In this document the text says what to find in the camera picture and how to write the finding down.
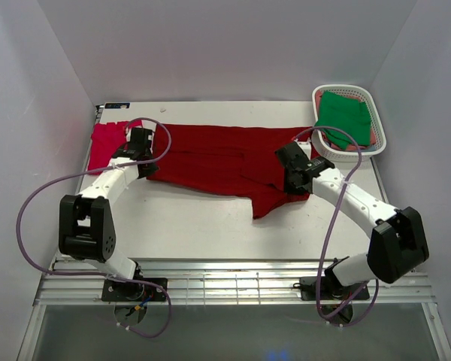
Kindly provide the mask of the dark red t shirt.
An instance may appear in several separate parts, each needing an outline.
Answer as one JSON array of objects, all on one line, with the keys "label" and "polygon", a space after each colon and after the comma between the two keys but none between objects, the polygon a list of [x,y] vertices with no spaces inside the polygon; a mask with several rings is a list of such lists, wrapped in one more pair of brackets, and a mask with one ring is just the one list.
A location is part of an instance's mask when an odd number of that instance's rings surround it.
[{"label": "dark red t shirt", "polygon": [[260,219],[284,204],[309,198],[308,193],[285,192],[284,169],[275,155],[301,130],[168,124],[156,131],[153,149],[167,154],[149,179],[248,198],[253,218]]}]

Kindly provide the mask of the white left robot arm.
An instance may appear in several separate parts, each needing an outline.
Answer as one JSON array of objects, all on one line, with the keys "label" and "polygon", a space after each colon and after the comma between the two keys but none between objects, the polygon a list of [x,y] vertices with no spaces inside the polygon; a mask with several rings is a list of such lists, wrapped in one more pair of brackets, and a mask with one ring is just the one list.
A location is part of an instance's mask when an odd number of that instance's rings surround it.
[{"label": "white left robot arm", "polygon": [[138,264],[118,250],[111,206],[128,185],[159,169],[154,163],[124,166],[152,158],[152,137],[150,129],[133,128],[129,140],[110,158],[111,169],[77,195],[64,196],[59,205],[59,251],[121,278],[118,290],[131,301],[143,295],[144,282],[138,277]]}]

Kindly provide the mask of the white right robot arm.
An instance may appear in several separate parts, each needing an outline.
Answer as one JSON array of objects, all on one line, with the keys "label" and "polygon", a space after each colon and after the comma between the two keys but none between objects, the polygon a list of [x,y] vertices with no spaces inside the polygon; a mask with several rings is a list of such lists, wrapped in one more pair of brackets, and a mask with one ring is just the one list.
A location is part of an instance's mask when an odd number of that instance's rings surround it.
[{"label": "white right robot arm", "polygon": [[335,205],[336,214],[348,216],[370,238],[366,252],[335,260],[303,290],[315,292],[317,298],[341,299],[371,280],[392,284],[429,258],[416,209],[399,209],[376,199],[351,184],[331,161],[322,156],[309,158],[295,141],[275,154],[284,169],[287,193],[309,193],[326,200]]}]

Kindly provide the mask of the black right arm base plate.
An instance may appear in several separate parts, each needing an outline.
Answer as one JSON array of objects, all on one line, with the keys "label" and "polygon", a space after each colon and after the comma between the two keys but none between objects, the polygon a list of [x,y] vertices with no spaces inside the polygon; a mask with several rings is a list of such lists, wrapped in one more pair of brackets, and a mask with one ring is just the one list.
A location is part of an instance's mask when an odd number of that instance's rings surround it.
[{"label": "black right arm base plate", "polygon": [[[316,277],[299,278],[299,281],[295,282],[292,285],[292,288],[300,292],[302,301],[316,300]],[[354,292],[357,290],[360,290],[360,292],[356,295],[355,299],[360,301],[370,299],[368,287],[361,288],[361,283],[334,289],[331,285],[328,284],[327,281],[324,280],[324,277],[322,277],[320,297],[321,300],[343,301],[351,297],[351,295],[354,294]]]}]

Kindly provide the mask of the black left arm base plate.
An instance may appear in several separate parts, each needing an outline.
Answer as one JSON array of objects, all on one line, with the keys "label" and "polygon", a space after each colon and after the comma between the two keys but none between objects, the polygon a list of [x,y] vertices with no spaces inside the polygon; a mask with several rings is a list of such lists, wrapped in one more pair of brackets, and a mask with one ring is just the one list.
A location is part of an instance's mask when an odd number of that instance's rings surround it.
[{"label": "black left arm base plate", "polygon": [[158,287],[130,282],[105,280],[101,300],[103,302],[164,302],[165,294]]}]

